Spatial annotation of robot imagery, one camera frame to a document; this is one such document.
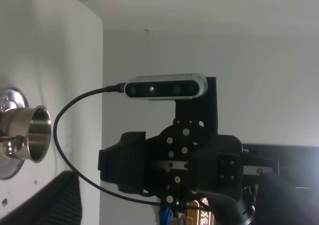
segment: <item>white ceiling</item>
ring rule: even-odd
[[[104,28],[319,36],[319,0],[81,0]]]

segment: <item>stainless steel cup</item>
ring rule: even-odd
[[[51,119],[44,106],[15,108],[0,113],[0,154],[39,163],[51,138]]]

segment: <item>camera body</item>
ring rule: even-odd
[[[178,100],[197,98],[207,88],[202,74],[166,74],[135,77],[126,83],[124,93],[135,99]]]

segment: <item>bolt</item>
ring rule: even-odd
[[[167,138],[167,143],[168,143],[168,144],[171,144],[172,142],[173,142],[173,139],[172,139],[171,137],[168,137],[168,138]]]
[[[183,147],[183,148],[181,149],[181,152],[182,152],[183,154],[187,154],[187,152],[188,152],[187,147]]]
[[[173,157],[174,157],[174,152],[173,152],[173,151],[169,151],[168,157],[169,157],[169,158],[173,158]]]
[[[262,175],[262,174],[263,174],[263,170],[262,170],[261,168],[258,168],[258,169],[257,169],[257,173],[258,173],[259,175]]]
[[[189,135],[189,129],[184,129],[183,130],[183,135],[185,135],[185,136]]]
[[[171,204],[172,202],[174,202],[174,198],[173,198],[171,195],[169,195],[169,196],[166,197],[166,201],[167,201],[169,204]]]
[[[180,183],[180,177],[179,177],[179,176],[175,177],[174,181],[175,181],[175,183],[177,183],[177,184]]]

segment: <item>white wall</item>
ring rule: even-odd
[[[17,87],[30,107],[45,105],[51,121],[74,97],[102,86],[101,20],[78,0],[0,0],[0,89]],[[102,96],[75,105],[61,119],[58,137],[74,165],[99,183]],[[0,181],[0,218],[66,170],[53,138],[39,164]],[[82,224],[98,224],[99,191],[80,180]]]
[[[250,143],[319,145],[318,39],[104,31],[104,85],[137,75],[189,72],[217,77],[220,134]],[[155,136],[173,119],[171,101],[106,94],[102,148],[128,131]],[[100,203],[101,225],[156,224],[151,206],[107,194]]]

